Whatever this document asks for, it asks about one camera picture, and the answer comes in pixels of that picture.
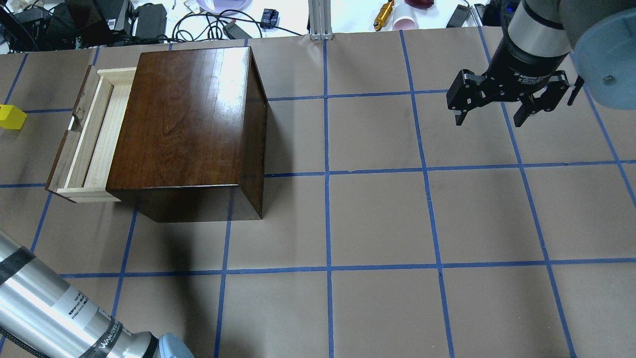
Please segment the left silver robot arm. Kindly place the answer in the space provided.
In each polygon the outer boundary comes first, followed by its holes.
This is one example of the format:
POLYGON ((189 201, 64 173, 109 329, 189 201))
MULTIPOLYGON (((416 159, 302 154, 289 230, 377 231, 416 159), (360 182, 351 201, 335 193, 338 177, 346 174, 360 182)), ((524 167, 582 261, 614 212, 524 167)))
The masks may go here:
POLYGON ((0 235, 3 336, 37 358, 190 358, 177 336, 132 333, 26 247, 0 235))

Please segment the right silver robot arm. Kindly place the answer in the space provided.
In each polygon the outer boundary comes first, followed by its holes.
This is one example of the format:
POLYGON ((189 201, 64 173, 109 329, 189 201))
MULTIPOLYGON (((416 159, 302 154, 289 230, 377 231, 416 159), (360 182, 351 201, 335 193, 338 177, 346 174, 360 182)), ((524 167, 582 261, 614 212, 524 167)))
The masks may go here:
POLYGON ((634 110, 635 27, 633 0, 521 1, 487 70, 460 70, 447 91, 455 124, 491 102, 520 102, 520 127, 539 111, 553 111, 569 88, 572 104, 584 85, 600 104, 634 110), (572 85, 559 70, 568 54, 578 74, 572 85))

